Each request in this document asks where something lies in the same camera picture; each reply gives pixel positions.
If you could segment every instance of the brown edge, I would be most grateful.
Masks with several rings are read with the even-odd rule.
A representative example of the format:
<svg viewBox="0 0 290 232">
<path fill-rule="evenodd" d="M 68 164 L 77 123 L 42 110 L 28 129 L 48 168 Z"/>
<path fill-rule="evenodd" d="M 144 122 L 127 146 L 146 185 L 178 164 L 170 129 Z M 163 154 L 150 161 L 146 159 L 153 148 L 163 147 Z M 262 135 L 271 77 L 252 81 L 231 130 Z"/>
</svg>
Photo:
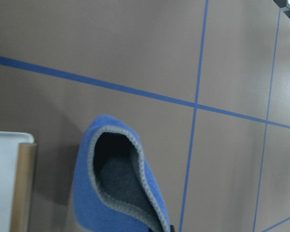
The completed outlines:
<svg viewBox="0 0 290 232">
<path fill-rule="evenodd" d="M 27 232 L 37 143 L 20 143 L 14 186 L 10 232 Z"/>
</svg>

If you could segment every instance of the white tray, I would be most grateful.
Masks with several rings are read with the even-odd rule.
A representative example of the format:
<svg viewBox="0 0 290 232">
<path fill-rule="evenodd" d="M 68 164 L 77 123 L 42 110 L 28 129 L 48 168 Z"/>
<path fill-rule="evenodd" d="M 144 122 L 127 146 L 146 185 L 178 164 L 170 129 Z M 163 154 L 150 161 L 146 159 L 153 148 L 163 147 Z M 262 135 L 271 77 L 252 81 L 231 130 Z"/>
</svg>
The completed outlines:
<svg viewBox="0 0 290 232">
<path fill-rule="evenodd" d="M 33 143 L 31 134 L 0 131 L 0 232 L 10 230 L 19 143 Z"/>
</svg>

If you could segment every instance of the tiled floor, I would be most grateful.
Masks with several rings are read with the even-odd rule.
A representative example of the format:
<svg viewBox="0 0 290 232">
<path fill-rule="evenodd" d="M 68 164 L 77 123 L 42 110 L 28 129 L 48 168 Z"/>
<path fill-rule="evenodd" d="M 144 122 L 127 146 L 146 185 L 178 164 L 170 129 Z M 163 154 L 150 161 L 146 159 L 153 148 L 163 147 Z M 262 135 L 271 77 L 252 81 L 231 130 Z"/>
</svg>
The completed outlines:
<svg viewBox="0 0 290 232">
<path fill-rule="evenodd" d="M 272 0 L 0 0 L 0 130 L 39 143 L 30 231 L 76 231 L 73 166 L 102 113 L 139 133 L 177 232 L 290 231 L 290 20 Z"/>
</svg>

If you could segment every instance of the blue fabric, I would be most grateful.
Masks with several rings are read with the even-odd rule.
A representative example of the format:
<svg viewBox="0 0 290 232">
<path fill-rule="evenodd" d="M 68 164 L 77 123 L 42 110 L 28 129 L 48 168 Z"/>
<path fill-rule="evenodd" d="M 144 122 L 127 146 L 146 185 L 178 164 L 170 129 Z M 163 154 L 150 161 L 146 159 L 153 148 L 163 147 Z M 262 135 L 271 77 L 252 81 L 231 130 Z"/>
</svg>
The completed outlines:
<svg viewBox="0 0 290 232">
<path fill-rule="evenodd" d="M 97 117 L 85 132 L 77 157 L 73 180 L 73 204 L 78 223 L 94 232 L 148 232 L 149 228 L 138 219 L 106 206 L 98 197 L 88 176 L 87 157 L 93 135 L 103 126 L 110 125 L 130 131 L 141 144 L 135 131 L 109 115 Z M 145 160 L 145 176 L 167 222 L 167 209 L 160 189 Z"/>
</svg>

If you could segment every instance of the blue slipper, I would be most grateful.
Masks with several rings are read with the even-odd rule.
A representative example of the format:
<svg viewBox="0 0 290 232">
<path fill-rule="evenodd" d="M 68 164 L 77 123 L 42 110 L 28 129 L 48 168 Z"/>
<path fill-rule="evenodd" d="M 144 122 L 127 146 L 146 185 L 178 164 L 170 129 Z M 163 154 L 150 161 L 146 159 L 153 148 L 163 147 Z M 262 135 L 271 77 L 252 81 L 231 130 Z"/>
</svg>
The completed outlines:
<svg viewBox="0 0 290 232">
<path fill-rule="evenodd" d="M 167 209 L 131 128 L 109 115 L 85 132 L 76 162 L 73 204 L 93 232 L 170 232 Z"/>
</svg>

